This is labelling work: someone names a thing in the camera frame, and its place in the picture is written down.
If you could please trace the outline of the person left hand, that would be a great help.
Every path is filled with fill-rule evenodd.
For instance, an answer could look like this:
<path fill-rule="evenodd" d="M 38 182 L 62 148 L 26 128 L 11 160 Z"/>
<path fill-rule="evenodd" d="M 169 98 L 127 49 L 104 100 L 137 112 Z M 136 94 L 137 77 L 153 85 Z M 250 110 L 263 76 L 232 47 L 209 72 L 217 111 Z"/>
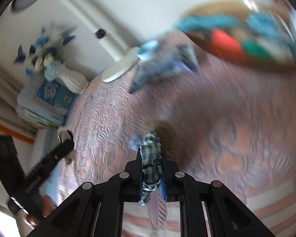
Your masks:
<path fill-rule="evenodd" d="M 50 196 L 44 195 L 43 198 L 44 203 L 41 212 L 43 217 L 46 218 L 56 209 L 57 205 L 54 203 Z M 39 219 L 29 214 L 23 217 L 23 221 L 32 229 L 35 229 L 40 224 Z"/>

